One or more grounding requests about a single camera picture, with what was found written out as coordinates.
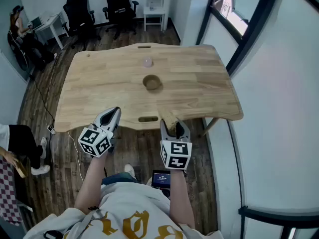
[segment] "person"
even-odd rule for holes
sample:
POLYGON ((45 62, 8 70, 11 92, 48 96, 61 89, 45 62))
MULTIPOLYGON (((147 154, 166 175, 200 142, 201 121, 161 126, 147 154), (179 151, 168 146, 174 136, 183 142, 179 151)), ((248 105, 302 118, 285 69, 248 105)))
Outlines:
POLYGON ((14 36, 19 36, 22 39, 22 49, 26 52, 35 66, 39 70, 42 70, 45 63, 49 63, 56 58, 57 53, 53 54, 47 51, 41 42, 34 39, 33 34, 29 33, 29 30, 31 30, 33 26, 23 27, 22 18, 20 17, 20 12, 22 10, 23 6, 19 5, 13 8, 10 13, 10 30, 14 36), (40 52, 41 58, 33 52, 32 48, 35 48, 40 52))
POLYGON ((47 141, 43 137, 36 146, 31 129, 26 125, 0 124, 0 155, 12 165, 16 165, 16 155, 24 155, 30 159, 31 174, 39 175, 50 171, 49 165, 40 165, 40 159, 46 157, 47 141))
MULTIPOLYGON (((24 239, 206 238, 194 230, 195 220, 184 173, 171 171, 170 200, 161 190, 138 184, 126 164, 124 172, 104 178, 107 154, 93 157, 74 208, 49 215, 24 239)), ((207 238, 221 239, 216 232, 207 238)))

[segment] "gold lettering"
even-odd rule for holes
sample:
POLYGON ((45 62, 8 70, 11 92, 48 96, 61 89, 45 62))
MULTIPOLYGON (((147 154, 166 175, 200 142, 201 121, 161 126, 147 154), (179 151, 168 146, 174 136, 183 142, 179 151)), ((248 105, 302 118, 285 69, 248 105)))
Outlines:
POLYGON ((131 217, 123 219, 123 233, 129 239, 142 239, 146 235, 146 232, 148 230, 149 217, 150 215, 147 211, 143 211, 142 213, 136 211, 131 217), (138 218, 134 223, 134 230, 132 230, 131 228, 131 219, 133 217, 138 218), (141 229, 141 225, 143 225, 143 234, 140 237, 138 237, 136 235, 136 232, 138 232, 141 229))
MULTIPOLYGON (((95 219, 92 221, 96 221, 96 220, 101 221, 103 224, 103 231, 102 232, 104 234, 106 234, 107 236, 110 236, 112 233, 115 233, 118 229, 114 229, 111 227, 111 220, 107 219, 107 216, 108 216, 108 212, 106 212, 105 216, 102 217, 101 219, 95 219)), ((93 226, 91 224, 91 222, 89 223, 89 225, 86 226, 85 230, 87 230, 89 228, 89 226, 93 226)))
POLYGON ((70 231, 66 232, 63 236, 63 239, 66 239, 66 237, 68 236, 68 234, 70 233, 70 231))
POLYGON ((172 226, 161 226, 159 227, 159 236, 156 237, 155 239, 164 239, 167 236, 172 236, 175 235, 175 239, 182 239, 183 238, 183 233, 181 231, 176 230, 175 228, 173 228, 172 226), (171 234, 168 231, 168 227, 171 227, 171 229, 173 230, 173 234, 171 234))

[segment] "white t-shirt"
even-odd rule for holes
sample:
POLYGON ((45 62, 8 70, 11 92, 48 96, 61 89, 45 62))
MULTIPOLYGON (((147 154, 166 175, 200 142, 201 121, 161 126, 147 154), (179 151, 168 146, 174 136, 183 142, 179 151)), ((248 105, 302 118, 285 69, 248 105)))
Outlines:
POLYGON ((5 150, 9 148, 9 137, 9 126, 0 124, 0 146, 5 150))
MULTIPOLYGON (((163 193, 150 186, 130 182, 118 182, 101 187, 99 211, 95 212, 84 229, 82 239, 185 239, 182 231, 169 218, 170 201, 163 193)), ((74 237, 85 214, 68 208, 60 216, 51 214, 34 226, 24 239, 40 239, 48 230, 64 233, 63 239, 74 237)), ((196 230, 194 238, 222 239, 220 231, 205 237, 196 230)))

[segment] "hand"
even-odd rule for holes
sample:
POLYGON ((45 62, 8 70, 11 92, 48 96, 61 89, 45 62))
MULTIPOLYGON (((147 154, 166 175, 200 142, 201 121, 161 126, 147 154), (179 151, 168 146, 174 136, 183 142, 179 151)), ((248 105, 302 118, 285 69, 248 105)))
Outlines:
POLYGON ((4 155, 4 158, 8 163, 13 165, 14 167, 17 167, 18 160, 14 157, 14 155, 10 152, 6 152, 4 155))

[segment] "white stool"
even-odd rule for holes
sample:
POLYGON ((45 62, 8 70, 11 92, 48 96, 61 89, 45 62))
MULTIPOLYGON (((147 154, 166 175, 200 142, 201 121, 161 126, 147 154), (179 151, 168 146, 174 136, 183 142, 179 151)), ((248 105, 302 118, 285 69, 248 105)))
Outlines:
POLYGON ((146 0, 144 6, 144 31, 146 31, 146 25, 160 25, 160 30, 163 31, 164 16, 163 0, 146 0), (146 23, 146 15, 160 15, 160 23, 146 23))

